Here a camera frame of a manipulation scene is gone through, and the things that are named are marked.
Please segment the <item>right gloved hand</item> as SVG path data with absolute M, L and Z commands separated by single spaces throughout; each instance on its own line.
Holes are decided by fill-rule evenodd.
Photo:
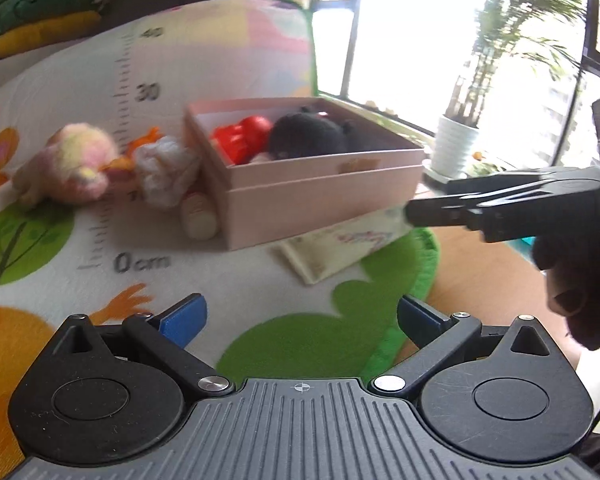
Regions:
M 600 348 L 600 230 L 539 236 L 532 259 L 545 273 L 547 307 L 562 316 L 570 336 Z

